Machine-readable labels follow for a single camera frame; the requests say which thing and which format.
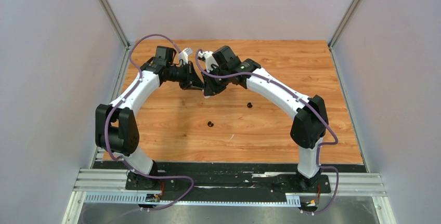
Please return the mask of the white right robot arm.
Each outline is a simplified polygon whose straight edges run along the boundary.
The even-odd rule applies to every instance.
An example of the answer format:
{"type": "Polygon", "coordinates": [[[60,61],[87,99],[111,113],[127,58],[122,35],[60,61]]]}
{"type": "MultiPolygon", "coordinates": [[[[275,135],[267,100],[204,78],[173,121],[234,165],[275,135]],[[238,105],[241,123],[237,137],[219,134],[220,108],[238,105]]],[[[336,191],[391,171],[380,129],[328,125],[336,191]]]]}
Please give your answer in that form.
{"type": "Polygon", "coordinates": [[[268,99],[290,117],[293,121],[290,137],[299,147],[298,187],[306,192],[316,187],[321,173],[317,164],[318,146],[328,124],[324,100],[289,88],[252,59],[241,61],[229,46],[215,52],[198,50],[196,59],[205,63],[201,73],[206,97],[223,92],[228,84],[240,85],[268,99]]]}

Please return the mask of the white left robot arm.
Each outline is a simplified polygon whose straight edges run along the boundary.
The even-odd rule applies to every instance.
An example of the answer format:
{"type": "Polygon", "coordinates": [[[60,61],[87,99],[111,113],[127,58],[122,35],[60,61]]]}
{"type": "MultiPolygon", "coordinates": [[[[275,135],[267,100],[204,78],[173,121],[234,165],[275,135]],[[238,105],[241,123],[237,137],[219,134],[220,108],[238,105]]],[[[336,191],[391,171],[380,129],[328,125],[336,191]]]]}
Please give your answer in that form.
{"type": "Polygon", "coordinates": [[[200,80],[188,57],[190,48],[177,52],[157,46],[155,55],[145,62],[129,87],[109,104],[95,111],[95,143],[116,159],[127,163],[146,189],[159,184],[157,165],[139,146],[140,134],[136,115],[148,97],[164,82],[177,82],[182,90],[202,90],[200,80]]]}

